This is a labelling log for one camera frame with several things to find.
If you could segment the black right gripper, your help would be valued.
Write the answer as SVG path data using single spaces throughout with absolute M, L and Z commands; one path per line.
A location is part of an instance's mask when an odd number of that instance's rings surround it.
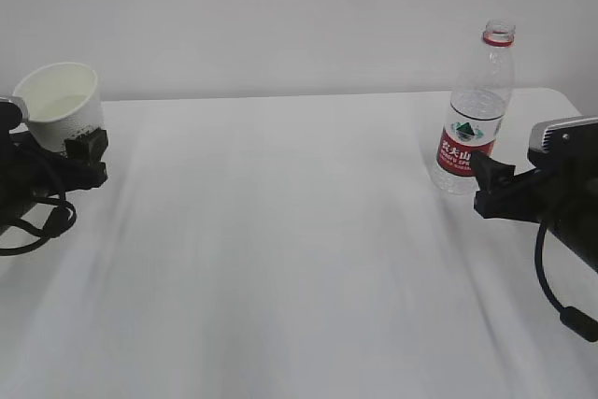
M 515 175 L 515 166 L 475 150 L 470 168 L 479 190 L 474 210 L 484 219 L 539 223 L 561 196 L 558 177 L 540 170 Z

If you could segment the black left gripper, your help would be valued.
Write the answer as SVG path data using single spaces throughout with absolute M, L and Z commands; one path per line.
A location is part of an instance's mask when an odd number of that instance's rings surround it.
M 30 210 L 36 197 L 96 189 L 107 181 L 105 129 L 66 139 L 65 154 L 43 149 L 29 132 L 10 134 L 8 143 L 10 212 Z

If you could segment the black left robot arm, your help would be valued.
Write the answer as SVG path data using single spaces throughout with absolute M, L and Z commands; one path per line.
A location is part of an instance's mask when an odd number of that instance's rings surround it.
M 20 228 L 37 237 L 56 238 L 77 220 L 69 192 L 97 189 L 107 180 L 102 157 L 107 131 L 95 128 L 67 138 L 65 153 L 42 148 L 25 132 L 28 110 L 19 97 L 1 99 L 1 231 Z

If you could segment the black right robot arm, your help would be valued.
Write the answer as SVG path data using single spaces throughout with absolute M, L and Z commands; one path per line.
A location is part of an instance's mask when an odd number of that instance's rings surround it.
M 530 147 L 533 169 L 476 150 L 470 160 L 478 191 L 474 210 L 485 219 L 539 223 L 587 266 L 597 268 L 597 125 L 550 130 L 547 145 Z

